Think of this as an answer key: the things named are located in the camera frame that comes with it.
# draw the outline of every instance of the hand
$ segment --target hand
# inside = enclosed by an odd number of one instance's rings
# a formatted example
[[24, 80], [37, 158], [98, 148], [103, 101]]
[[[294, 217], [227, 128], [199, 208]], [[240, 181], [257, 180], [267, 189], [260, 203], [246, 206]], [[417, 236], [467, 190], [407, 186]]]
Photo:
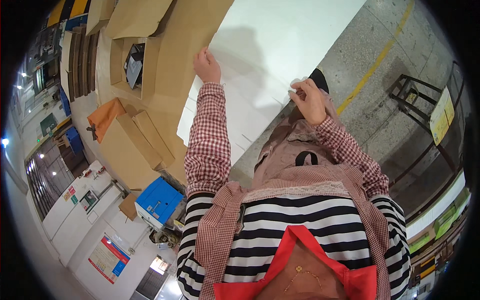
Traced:
[[291, 85], [297, 92], [289, 91], [290, 98], [297, 104], [303, 117], [311, 125], [320, 125], [327, 117], [324, 95], [312, 79]]
[[220, 66], [208, 47], [203, 47], [193, 56], [193, 69], [204, 83], [220, 83]]

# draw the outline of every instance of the black and white striped shirt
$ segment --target black and white striped shirt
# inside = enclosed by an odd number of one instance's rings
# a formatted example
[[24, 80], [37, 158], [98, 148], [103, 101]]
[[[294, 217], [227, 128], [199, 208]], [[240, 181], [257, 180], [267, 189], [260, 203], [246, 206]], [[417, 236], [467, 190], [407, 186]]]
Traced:
[[[388, 221], [390, 248], [385, 254], [392, 299], [407, 289], [410, 254], [403, 210], [390, 197], [370, 200]], [[183, 295], [198, 299], [205, 269], [194, 259], [200, 218], [212, 206], [211, 197], [197, 197], [187, 204], [185, 229], [178, 253], [177, 279]], [[328, 257], [349, 269], [372, 265], [365, 228], [351, 199], [333, 196], [295, 196], [259, 200], [244, 204], [243, 228], [234, 237], [224, 282], [254, 282], [270, 266], [288, 225], [304, 225]]]

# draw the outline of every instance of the notice board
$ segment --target notice board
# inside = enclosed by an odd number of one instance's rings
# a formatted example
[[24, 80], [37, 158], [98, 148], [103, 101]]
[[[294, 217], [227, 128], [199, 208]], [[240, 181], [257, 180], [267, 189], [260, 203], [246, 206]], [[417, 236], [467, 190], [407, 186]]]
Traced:
[[92, 255], [88, 258], [88, 261], [111, 284], [115, 283], [129, 260], [130, 257], [106, 236], [102, 238], [95, 250], [93, 250]]

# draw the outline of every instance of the yellow floor line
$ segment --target yellow floor line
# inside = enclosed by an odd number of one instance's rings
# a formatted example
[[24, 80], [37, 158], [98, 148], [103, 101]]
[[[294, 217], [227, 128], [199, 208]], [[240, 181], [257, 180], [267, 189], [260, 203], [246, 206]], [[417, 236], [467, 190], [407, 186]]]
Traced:
[[344, 110], [345, 108], [353, 101], [353, 99], [355, 98], [356, 95], [358, 95], [358, 93], [360, 93], [361, 89], [363, 88], [363, 86], [367, 83], [367, 81], [370, 79], [370, 77], [373, 75], [373, 72], [375, 72], [375, 70], [378, 68], [378, 66], [380, 66], [380, 63], [384, 60], [385, 56], [388, 54], [388, 52], [390, 51], [390, 49], [392, 48], [392, 46], [394, 45], [394, 43], [396, 42], [396, 38], [398, 37], [398, 35], [400, 34], [400, 32], [402, 32], [402, 29], [403, 29], [403, 26], [405, 26], [405, 22], [407, 22], [407, 19], [408, 17], [410, 16], [410, 13], [412, 11], [412, 8], [413, 8], [413, 3], [415, 2], [415, 0], [410, 0], [410, 2], [408, 3], [408, 6], [407, 6], [407, 9], [405, 10], [405, 12], [403, 13], [403, 16], [402, 16], [402, 19], [400, 20], [400, 23], [398, 24], [398, 26], [396, 27], [396, 31], [393, 35], [393, 38], [391, 40], [388, 41], [388, 43], [385, 45], [384, 49], [382, 50], [382, 52], [380, 53], [380, 55], [377, 57], [377, 59], [375, 60], [375, 63], [373, 64], [372, 67], [370, 67], [370, 69], [368, 70], [368, 72], [363, 76], [363, 78], [360, 80], [360, 82], [358, 83], [358, 85], [355, 87], [355, 89], [353, 90], [353, 92], [345, 99], [345, 101], [343, 101], [343, 103], [336, 109], [336, 113], [338, 115], [340, 115]]

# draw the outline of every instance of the necklace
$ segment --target necklace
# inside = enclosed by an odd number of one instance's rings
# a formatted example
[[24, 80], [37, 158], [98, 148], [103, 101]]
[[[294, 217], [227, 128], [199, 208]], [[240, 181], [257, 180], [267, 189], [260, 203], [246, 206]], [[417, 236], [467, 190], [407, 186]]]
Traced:
[[297, 266], [295, 268], [295, 270], [297, 270], [297, 274], [292, 278], [292, 280], [290, 281], [290, 283], [288, 284], [288, 286], [285, 288], [285, 290], [283, 291], [283, 293], [285, 294], [288, 290], [288, 288], [290, 287], [290, 285], [293, 283], [293, 281], [295, 280], [295, 278], [297, 278], [298, 275], [300, 274], [310, 274], [312, 275], [313, 277], [315, 277], [315, 279], [317, 279], [318, 281], [318, 285], [320, 286], [320, 289], [322, 289], [322, 285], [320, 284], [320, 280], [318, 279], [318, 276], [315, 275], [314, 273], [310, 272], [310, 271], [306, 271], [306, 272], [302, 272], [302, 267], [301, 266]]

